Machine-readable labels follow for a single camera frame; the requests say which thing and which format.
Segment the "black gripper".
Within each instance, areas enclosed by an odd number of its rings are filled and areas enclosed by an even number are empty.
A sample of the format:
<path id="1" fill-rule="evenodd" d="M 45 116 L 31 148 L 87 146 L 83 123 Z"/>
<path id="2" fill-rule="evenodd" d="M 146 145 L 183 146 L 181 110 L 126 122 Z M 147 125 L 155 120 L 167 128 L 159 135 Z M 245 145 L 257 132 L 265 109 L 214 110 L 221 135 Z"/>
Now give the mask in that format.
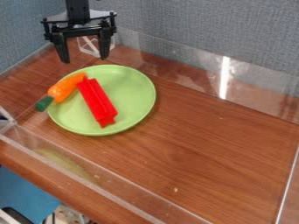
<path id="1" fill-rule="evenodd" d="M 105 60 L 110 55 L 111 37 L 118 32 L 114 11 L 66 10 L 42 20 L 45 38 L 54 41 L 63 63 L 71 62 L 69 37 L 99 35 L 99 54 Z"/>

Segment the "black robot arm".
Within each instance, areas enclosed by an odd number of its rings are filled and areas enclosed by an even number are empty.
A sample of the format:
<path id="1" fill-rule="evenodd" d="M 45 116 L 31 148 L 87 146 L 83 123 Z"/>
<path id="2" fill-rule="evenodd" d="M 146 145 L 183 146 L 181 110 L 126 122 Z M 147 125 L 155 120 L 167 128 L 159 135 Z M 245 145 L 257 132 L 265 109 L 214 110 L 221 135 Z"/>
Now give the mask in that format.
<path id="1" fill-rule="evenodd" d="M 69 38 L 98 36 L 99 57 L 110 55 L 113 37 L 118 32 L 114 11 L 93 10 L 90 0 L 66 0 L 67 10 L 42 20 L 45 39 L 54 43 L 63 63 L 71 62 Z"/>

